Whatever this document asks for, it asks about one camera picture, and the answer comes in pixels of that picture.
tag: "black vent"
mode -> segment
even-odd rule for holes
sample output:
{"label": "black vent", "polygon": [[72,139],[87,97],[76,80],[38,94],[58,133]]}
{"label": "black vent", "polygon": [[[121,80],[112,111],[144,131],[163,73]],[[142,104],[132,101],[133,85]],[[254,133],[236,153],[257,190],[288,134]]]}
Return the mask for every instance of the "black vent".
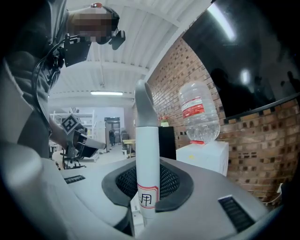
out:
{"label": "black vent", "polygon": [[116,184],[124,194],[133,199],[137,192],[136,167],[132,167],[120,174],[116,178]]}
{"label": "black vent", "polygon": [[180,181],[178,175],[167,169],[165,166],[160,165],[160,199],[175,192],[178,189],[179,184]]}
{"label": "black vent", "polygon": [[77,175],[74,177],[70,177],[70,178],[65,178],[65,181],[67,184],[73,183],[73,182],[78,182],[80,180],[85,179],[85,177],[83,177],[82,175]]}
{"label": "black vent", "polygon": [[252,224],[254,224],[254,221],[234,200],[232,196],[218,199],[218,201],[223,207],[224,211],[228,215],[229,219],[231,220],[238,233],[244,231],[245,229],[249,228]]}

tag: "fluorescent light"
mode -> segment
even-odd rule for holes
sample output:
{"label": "fluorescent light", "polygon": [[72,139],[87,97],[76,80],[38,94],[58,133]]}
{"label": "fluorescent light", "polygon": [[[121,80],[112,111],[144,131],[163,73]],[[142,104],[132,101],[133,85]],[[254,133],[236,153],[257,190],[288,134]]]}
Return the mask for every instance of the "fluorescent light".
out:
{"label": "fluorescent light", "polygon": [[122,92],[106,92],[106,91],[91,91],[91,95],[114,95],[114,96],[122,96]]}
{"label": "fluorescent light", "polygon": [[250,82],[250,72],[247,69],[242,70],[240,78],[243,84],[248,84]]}
{"label": "fluorescent light", "polygon": [[223,28],[224,32],[228,36],[229,40],[233,41],[235,40],[236,36],[233,32],[233,29],[231,28],[229,22],[226,20],[224,15],[221,13],[220,9],[217,7],[215,3],[213,3],[208,9],[207,9],[213,17],[218,21],[220,26]]}

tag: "black mesh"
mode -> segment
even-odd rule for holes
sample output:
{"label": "black mesh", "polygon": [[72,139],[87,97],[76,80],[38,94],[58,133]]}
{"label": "black mesh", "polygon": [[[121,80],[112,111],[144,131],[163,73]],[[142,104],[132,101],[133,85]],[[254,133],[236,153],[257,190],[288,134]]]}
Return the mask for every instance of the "black mesh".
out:
{"label": "black mesh", "polygon": [[116,179],[116,184],[124,194],[133,199],[137,192],[136,167],[132,167],[120,174]]}
{"label": "black mesh", "polygon": [[[137,192],[136,167],[120,174],[116,179],[118,188],[132,199]],[[180,184],[179,176],[160,165],[160,199],[175,192]]]}
{"label": "black mesh", "polygon": [[177,174],[173,173],[165,166],[160,165],[160,199],[175,192],[180,184]]}

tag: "brick wall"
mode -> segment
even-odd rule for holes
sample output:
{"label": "brick wall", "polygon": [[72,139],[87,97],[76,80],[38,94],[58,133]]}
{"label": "brick wall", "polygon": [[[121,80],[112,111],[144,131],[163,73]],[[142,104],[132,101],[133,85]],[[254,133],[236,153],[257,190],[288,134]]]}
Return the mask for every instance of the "brick wall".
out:
{"label": "brick wall", "polygon": [[227,177],[264,202],[274,199],[279,184],[292,179],[298,162],[300,114],[296,100],[226,122],[209,73],[179,38],[148,81],[158,117],[168,116],[170,126],[174,126],[176,148],[189,144],[178,91],[192,80],[204,81],[215,102],[221,125],[218,139],[229,143]]}

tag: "gray fabric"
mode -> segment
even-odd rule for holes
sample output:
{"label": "gray fabric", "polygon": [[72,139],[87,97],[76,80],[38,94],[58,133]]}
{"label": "gray fabric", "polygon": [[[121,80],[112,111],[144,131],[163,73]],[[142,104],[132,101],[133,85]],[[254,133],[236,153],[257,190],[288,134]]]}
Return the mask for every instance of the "gray fabric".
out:
{"label": "gray fabric", "polygon": [[[45,155],[45,142],[48,142],[49,136],[48,133],[45,134],[47,126],[42,121],[31,89],[32,72],[43,57],[42,53],[47,50],[47,47],[49,48],[47,41],[57,44],[64,38],[67,18],[66,0],[45,1],[37,15],[26,24],[16,40],[12,52],[7,56],[9,68],[24,93],[24,99],[36,110],[28,119],[28,123],[19,138],[19,143],[32,147],[44,158],[48,158],[48,153]],[[47,82],[47,75],[50,75],[49,70],[47,65],[42,68],[37,84],[38,99],[46,117],[49,116],[50,85]]]}

